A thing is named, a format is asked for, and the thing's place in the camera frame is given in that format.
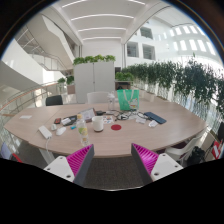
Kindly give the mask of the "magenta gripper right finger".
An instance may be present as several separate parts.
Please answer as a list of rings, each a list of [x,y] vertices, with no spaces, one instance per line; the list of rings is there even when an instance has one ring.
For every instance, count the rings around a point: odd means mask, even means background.
[[[182,166],[168,154],[157,154],[135,143],[131,144],[131,154],[144,185],[182,169]]]

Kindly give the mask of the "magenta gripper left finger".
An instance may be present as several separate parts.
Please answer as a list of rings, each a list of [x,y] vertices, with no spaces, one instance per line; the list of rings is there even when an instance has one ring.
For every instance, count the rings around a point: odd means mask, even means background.
[[[90,144],[67,157],[57,157],[44,170],[82,186],[93,156],[94,145]]]

